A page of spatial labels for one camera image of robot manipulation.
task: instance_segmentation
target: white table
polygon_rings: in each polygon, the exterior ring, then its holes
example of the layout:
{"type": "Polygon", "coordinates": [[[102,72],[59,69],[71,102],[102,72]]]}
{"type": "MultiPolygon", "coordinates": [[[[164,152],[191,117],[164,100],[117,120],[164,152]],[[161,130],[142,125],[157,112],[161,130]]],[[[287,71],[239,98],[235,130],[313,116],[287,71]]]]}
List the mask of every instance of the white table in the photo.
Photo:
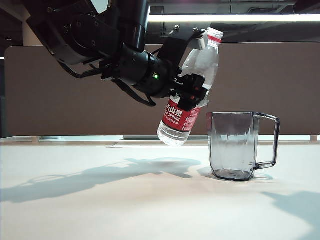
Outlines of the white table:
{"type": "Polygon", "coordinates": [[[320,239],[319,143],[280,144],[275,167],[230,182],[201,143],[29,140],[1,142],[2,240],[320,239]]]}

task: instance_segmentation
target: brown partition wall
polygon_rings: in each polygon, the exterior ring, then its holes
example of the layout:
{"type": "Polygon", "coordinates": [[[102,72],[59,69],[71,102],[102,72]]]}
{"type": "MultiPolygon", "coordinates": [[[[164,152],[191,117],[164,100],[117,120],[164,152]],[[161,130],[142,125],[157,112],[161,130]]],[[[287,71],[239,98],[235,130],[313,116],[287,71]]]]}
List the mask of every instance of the brown partition wall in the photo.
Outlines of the brown partition wall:
{"type": "MultiPolygon", "coordinates": [[[[206,134],[206,112],[259,111],[281,119],[281,134],[319,135],[319,62],[317,42],[222,44],[210,104],[192,134],[206,134]]],[[[98,76],[73,78],[43,46],[10,47],[5,81],[7,128],[15,136],[156,135],[168,101],[156,99],[151,108],[98,76]]],[[[260,133],[272,134],[272,123],[260,133]]]]}

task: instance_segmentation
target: plastic water bottle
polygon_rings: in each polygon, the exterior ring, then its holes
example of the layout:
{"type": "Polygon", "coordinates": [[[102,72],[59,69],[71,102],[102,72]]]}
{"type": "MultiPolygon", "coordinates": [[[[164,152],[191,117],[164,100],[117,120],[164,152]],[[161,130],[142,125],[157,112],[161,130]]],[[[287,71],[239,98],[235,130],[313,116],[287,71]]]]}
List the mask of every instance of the plastic water bottle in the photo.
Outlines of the plastic water bottle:
{"type": "MultiPolygon", "coordinates": [[[[223,32],[209,27],[208,45],[203,50],[193,49],[182,66],[181,76],[197,74],[204,77],[203,87],[210,90],[218,70],[219,44],[224,35],[223,32]]],[[[164,110],[157,134],[165,144],[173,147],[183,145],[190,135],[190,132],[197,120],[200,108],[208,105],[207,92],[202,100],[191,111],[184,111],[178,108],[179,96],[171,96],[164,110]]]]}

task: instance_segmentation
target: ceiling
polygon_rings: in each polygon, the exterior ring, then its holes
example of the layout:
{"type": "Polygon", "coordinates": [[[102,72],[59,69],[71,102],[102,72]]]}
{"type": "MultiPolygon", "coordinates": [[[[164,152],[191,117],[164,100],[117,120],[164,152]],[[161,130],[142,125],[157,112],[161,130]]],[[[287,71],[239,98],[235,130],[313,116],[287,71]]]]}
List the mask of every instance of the ceiling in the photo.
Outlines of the ceiling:
{"type": "MultiPolygon", "coordinates": [[[[151,15],[169,14],[320,14],[319,0],[148,0],[151,15]]],[[[19,0],[0,1],[0,57],[10,46],[23,44],[23,6],[19,0]]],[[[320,41],[320,23],[149,23],[146,43],[160,44],[175,24],[224,32],[225,43],[320,41]]]]}

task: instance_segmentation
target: mug handle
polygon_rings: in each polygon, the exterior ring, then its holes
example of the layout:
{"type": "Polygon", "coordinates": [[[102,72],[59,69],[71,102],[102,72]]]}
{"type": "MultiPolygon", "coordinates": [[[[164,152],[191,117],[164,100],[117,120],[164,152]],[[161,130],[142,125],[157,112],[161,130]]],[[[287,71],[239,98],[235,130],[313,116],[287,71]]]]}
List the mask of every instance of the mug handle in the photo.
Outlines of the mug handle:
{"type": "Polygon", "coordinates": [[[274,127],[274,142],[273,142],[273,161],[263,161],[258,162],[255,164],[255,166],[252,168],[252,170],[258,170],[258,169],[266,169],[271,168],[277,163],[277,151],[278,151],[278,142],[279,142],[279,132],[280,132],[280,119],[278,117],[265,114],[262,112],[255,112],[255,116],[263,117],[266,119],[274,120],[275,121],[275,127],[274,127]]]}

